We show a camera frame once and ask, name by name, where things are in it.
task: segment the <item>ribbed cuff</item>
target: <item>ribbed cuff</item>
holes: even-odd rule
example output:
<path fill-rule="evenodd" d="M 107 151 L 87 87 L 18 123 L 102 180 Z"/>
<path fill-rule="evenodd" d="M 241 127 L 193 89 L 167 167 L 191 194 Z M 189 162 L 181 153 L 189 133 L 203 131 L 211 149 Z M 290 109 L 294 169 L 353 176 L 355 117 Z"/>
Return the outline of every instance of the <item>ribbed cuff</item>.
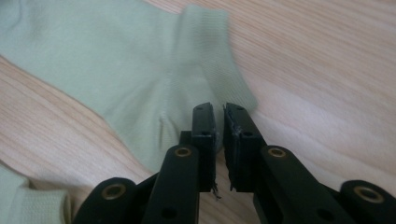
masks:
<path fill-rule="evenodd" d="M 26 177 L 0 165 L 0 222 L 12 224 L 68 224 L 70 200 L 65 190 L 28 189 Z"/>

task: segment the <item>screw hole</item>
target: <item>screw hole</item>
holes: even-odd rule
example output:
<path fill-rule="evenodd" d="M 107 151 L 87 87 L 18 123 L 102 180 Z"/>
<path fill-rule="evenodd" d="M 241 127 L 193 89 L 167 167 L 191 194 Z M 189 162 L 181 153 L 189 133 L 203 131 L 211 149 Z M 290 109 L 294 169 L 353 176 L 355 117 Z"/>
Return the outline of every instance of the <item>screw hole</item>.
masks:
<path fill-rule="evenodd" d="M 268 150 L 268 153 L 269 153 L 271 156 L 273 156 L 273 157 L 279 157 L 279 158 L 281 158 L 281 157 L 285 157 L 285 156 L 286 156 L 286 152 L 285 152 L 284 150 L 282 150 L 282 149 L 280 149 L 280 148 L 275 148 L 275 147 L 270 148 L 270 149 Z"/>
<path fill-rule="evenodd" d="M 161 215 L 164 218 L 172 219 L 172 218 L 175 218 L 177 216 L 177 210 L 174 209 L 174 208 L 171 208 L 171 207 L 166 207 L 166 208 L 163 209 Z"/>
<path fill-rule="evenodd" d="M 353 191 L 361 197 L 364 201 L 369 203 L 382 203 L 384 202 L 384 197 L 373 189 L 357 186 L 353 189 Z"/>
<path fill-rule="evenodd" d="M 126 191 L 123 184 L 112 184 L 102 190 L 102 197 L 106 200 L 118 199 Z"/>
<path fill-rule="evenodd" d="M 319 217 L 326 221 L 334 221 L 334 216 L 332 215 L 331 212 L 325 209 L 318 209 L 317 214 Z"/>
<path fill-rule="evenodd" d="M 191 150 L 186 147 L 181 147 L 175 150 L 175 154 L 179 157 L 188 157 L 191 155 Z"/>

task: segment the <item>garment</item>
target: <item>garment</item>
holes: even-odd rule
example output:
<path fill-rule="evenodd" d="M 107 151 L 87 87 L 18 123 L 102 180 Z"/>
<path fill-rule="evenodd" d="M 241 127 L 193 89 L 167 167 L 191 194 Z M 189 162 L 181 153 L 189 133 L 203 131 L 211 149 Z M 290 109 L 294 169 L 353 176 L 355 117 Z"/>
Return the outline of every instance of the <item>garment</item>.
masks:
<path fill-rule="evenodd" d="M 0 54 L 105 119 L 151 171 L 160 169 L 192 109 L 248 110 L 256 100 L 229 49 L 227 14 L 179 15 L 137 0 L 3 0 Z"/>
<path fill-rule="evenodd" d="M 70 223 L 70 201 L 65 190 L 29 189 L 26 177 L 0 165 L 0 223 Z"/>

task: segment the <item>wooden table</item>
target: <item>wooden table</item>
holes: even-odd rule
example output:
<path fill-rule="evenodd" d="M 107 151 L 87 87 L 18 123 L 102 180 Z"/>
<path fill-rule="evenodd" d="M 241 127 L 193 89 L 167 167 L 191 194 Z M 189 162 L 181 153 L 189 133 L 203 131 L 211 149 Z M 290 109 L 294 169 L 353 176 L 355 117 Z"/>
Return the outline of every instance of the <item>wooden table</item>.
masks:
<path fill-rule="evenodd" d="M 259 100 L 269 144 L 291 149 L 338 189 L 363 179 L 396 195 L 396 3 L 393 1 L 150 0 L 230 12 L 231 46 Z M 0 159 L 37 189 L 67 189 L 77 211 L 99 182 L 151 174 L 79 102 L 0 59 Z M 258 223 L 251 195 L 202 194 L 200 223 Z"/>

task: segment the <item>wood grain surface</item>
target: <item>wood grain surface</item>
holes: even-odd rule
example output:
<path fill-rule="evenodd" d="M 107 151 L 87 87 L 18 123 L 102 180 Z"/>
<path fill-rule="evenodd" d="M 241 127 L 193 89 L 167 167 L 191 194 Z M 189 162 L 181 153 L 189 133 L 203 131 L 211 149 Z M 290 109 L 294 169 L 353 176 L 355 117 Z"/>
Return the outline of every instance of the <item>wood grain surface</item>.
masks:
<path fill-rule="evenodd" d="M 257 96 L 252 115 L 269 144 L 289 148 L 334 189 L 363 179 L 396 196 L 396 3 L 164 1 L 230 13 L 230 44 Z M 76 212 L 99 182 L 151 174 L 88 108 L 0 59 L 0 160 L 37 189 L 67 189 Z M 258 223 L 251 195 L 201 195 L 200 223 Z"/>

